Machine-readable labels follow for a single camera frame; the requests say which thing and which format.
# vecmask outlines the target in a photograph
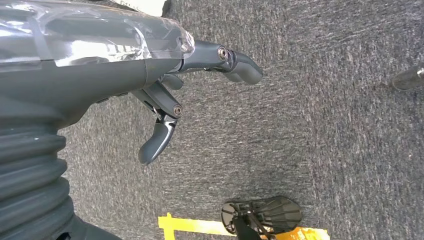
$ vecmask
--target yellow floor marking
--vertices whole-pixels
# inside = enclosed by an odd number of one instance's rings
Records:
[[[159,228],[163,229],[165,240],[176,240],[174,231],[235,236],[227,232],[220,221],[174,218],[168,212],[158,218]],[[276,235],[277,240],[330,240],[327,230],[297,227],[295,230]]]

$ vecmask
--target black screw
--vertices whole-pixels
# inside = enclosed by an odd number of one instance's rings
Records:
[[[183,114],[183,107],[181,105],[175,105],[173,107],[173,113],[175,116],[180,117]]]

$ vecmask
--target gray carpet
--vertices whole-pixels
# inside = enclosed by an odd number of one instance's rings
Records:
[[[169,18],[252,56],[265,77],[185,76],[184,117],[148,167],[136,156],[155,117],[133,96],[93,105],[61,132],[77,213],[124,240],[160,240],[167,212],[219,221],[230,199],[284,195],[332,240],[424,239],[424,92],[388,85],[424,61],[423,13],[422,0],[172,0]]]

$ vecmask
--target transparent tape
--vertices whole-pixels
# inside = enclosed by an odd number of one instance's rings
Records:
[[[0,1],[0,69],[143,59],[184,59],[193,37],[176,21],[106,6],[56,0]]]

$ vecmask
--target robotic hand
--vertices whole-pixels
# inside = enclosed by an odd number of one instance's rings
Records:
[[[172,20],[53,0],[0,2],[0,240],[118,240],[74,214],[61,175],[59,129],[94,103],[134,94],[157,120],[141,147],[151,163],[183,108],[167,91],[177,74],[223,73],[256,84],[261,69],[220,44],[194,41]]]
[[[195,41],[195,51],[183,59],[174,71],[165,74],[151,86],[131,93],[157,115],[153,135],[140,148],[138,157],[143,164],[151,163],[168,145],[182,116],[182,106],[164,87],[178,90],[183,81],[175,73],[188,71],[216,71],[223,73],[230,81],[256,84],[262,78],[261,69],[248,56],[226,49],[220,44]]]

